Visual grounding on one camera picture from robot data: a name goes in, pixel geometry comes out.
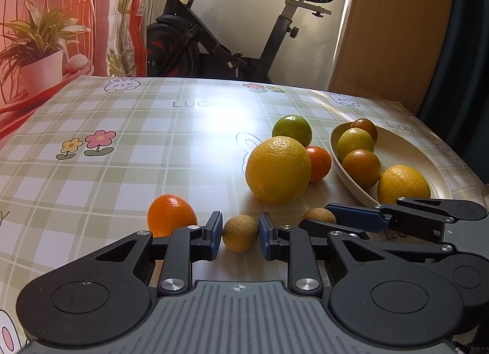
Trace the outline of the printed pink backdrop cloth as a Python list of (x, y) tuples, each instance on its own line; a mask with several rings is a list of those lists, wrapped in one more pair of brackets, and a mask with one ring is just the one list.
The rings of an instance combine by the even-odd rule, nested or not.
[(1, 0), (1, 137), (81, 75), (146, 75), (147, 5)]

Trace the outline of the dark teal curtain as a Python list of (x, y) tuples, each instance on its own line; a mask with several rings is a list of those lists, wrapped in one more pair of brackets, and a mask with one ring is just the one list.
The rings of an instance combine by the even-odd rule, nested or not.
[(488, 182), (488, 0), (453, 0), (417, 117)]

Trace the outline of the green plaid tablecloth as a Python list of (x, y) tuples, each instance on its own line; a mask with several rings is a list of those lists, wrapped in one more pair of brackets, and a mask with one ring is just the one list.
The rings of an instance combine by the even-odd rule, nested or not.
[(456, 199), (487, 186), (398, 103), (285, 86), (183, 78), (96, 78), (67, 85), (1, 145), (1, 350), (27, 342), (15, 304), (48, 271), (143, 230), (163, 194), (205, 223), (266, 210), (245, 165), (280, 117), (304, 117), (312, 142), (361, 117), (422, 151)]

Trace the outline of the orange-brown tangerine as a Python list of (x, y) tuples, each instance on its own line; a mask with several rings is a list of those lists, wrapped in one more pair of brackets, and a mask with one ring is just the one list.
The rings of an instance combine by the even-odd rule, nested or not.
[(342, 161), (342, 167), (364, 190), (372, 188), (381, 176), (380, 160), (372, 151), (365, 149), (349, 152)]

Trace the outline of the wooden wardrobe panel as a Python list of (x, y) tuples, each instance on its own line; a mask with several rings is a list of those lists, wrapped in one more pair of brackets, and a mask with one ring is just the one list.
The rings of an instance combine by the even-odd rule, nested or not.
[(351, 0), (330, 91), (419, 111), (451, 5), (452, 0)]

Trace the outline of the large yellow orange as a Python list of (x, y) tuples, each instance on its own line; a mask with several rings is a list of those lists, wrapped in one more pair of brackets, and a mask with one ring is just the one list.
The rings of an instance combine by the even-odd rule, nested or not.
[(253, 195), (269, 205), (290, 203), (301, 197), (312, 174), (305, 147), (291, 137), (271, 137), (249, 155), (245, 180)]

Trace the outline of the small orange tangerine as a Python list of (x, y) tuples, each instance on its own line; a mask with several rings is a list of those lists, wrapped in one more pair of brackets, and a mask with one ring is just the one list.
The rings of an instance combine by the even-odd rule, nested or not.
[(328, 151), (319, 146), (308, 146), (306, 152), (309, 155), (312, 172), (310, 177), (310, 184), (321, 182), (329, 173), (332, 168), (332, 158)]

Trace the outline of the dark orange-green tangerine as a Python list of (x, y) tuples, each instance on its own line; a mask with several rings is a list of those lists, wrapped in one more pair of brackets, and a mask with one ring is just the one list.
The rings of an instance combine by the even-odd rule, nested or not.
[(373, 142), (376, 144), (378, 140), (378, 131), (375, 124), (366, 118), (359, 118), (351, 123), (350, 128), (359, 128), (367, 131), (371, 136)]

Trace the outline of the orange kumquat mandarin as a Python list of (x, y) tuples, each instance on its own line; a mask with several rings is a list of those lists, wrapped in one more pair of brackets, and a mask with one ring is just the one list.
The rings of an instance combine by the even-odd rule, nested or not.
[(197, 215), (191, 205), (174, 194), (159, 196), (148, 208), (148, 230), (155, 237), (171, 236), (177, 228), (197, 223)]

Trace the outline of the green citrus fruit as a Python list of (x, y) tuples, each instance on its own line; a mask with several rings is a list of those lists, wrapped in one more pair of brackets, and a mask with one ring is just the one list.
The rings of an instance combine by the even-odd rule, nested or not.
[(305, 118), (298, 115), (287, 115), (279, 118), (274, 124), (272, 136), (292, 137), (307, 147), (312, 142), (312, 128)]

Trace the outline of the small brown longan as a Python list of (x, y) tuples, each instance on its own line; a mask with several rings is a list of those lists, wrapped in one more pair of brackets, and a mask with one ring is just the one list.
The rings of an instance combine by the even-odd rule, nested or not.
[(257, 220), (248, 215), (236, 215), (224, 225), (222, 240), (228, 250), (244, 253), (255, 244), (258, 235)]

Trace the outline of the yellow-green round fruit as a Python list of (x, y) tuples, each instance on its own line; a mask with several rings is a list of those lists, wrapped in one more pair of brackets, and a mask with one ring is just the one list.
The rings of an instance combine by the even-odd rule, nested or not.
[(360, 128), (349, 128), (341, 134), (336, 143), (336, 155), (341, 162), (352, 151), (367, 150), (373, 152), (375, 148), (371, 135)]

